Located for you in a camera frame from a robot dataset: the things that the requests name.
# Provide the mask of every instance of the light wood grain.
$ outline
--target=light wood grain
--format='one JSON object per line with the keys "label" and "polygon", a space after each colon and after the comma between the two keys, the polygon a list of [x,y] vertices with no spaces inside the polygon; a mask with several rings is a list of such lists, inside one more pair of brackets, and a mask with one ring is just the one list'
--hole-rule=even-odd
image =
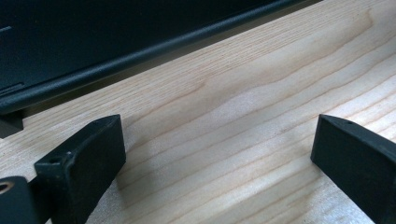
{"label": "light wood grain", "polygon": [[320,113],[395,141],[395,53],[395,0],[326,0],[25,119],[0,176],[121,114],[127,163],[89,223],[370,223],[309,155]]}

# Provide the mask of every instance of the hole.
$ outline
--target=hole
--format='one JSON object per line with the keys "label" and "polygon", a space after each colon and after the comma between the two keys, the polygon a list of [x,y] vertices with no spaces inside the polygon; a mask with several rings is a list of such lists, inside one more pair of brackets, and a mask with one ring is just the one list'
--hole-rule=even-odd
{"label": "hole", "polygon": [[14,183],[12,183],[12,182],[2,182],[2,183],[0,183],[0,194],[6,193],[10,189],[12,189],[13,186],[14,186]]}
{"label": "hole", "polygon": [[60,158],[60,157],[54,157],[49,160],[49,163],[51,163],[51,164],[60,163],[61,160],[62,160],[62,158]]}

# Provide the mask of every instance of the wood grain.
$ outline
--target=wood grain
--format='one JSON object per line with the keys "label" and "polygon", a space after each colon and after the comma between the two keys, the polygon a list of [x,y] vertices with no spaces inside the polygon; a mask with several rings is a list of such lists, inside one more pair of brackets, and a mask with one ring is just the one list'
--hole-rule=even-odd
{"label": "wood grain", "polygon": [[396,140],[395,0],[326,0],[25,119],[0,176],[121,114],[89,223],[371,223],[309,160],[320,113]]}

